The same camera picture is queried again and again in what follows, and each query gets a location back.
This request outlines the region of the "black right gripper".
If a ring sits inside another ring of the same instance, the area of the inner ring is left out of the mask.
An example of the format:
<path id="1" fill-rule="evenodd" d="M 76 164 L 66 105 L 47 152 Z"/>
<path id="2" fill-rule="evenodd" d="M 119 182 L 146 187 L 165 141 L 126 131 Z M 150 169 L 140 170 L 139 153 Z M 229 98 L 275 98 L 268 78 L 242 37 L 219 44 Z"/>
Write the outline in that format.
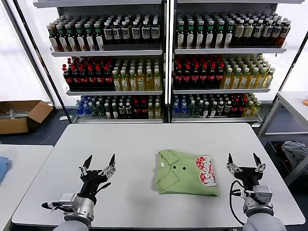
<path id="1" fill-rule="evenodd" d="M 253 153 L 253 157 L 256 163 L 255 167 L 238 167 L 229 153 L 226 168 L 230 173 L 234 173 L 234 177 L 241 180 L 244 188 L 253 188 L 255 185 L 259 185 L 259 181 L 263 177 L 266 164 L 261 162 L 261 159 Z"/>

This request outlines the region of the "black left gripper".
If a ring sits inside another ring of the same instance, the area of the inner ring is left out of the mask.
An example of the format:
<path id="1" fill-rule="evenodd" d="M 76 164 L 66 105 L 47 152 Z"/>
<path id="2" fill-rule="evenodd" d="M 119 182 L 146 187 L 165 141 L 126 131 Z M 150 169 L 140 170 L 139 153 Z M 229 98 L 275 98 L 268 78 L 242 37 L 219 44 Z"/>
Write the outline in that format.
<path id="1" fill-rule="evenodd" d="M 91 164 L 92 155 L 90 155 L 82 166 L 79 166 L 80 179 L 83 186 L 80 190 L 80 197 L 95 196 L 99 189 L 99 185 L 108 181 L 108 177 L 113 176 L 115 168 L 115 154 L 112 155 L 109 165 L 102 171 L 88 170 Z"/>

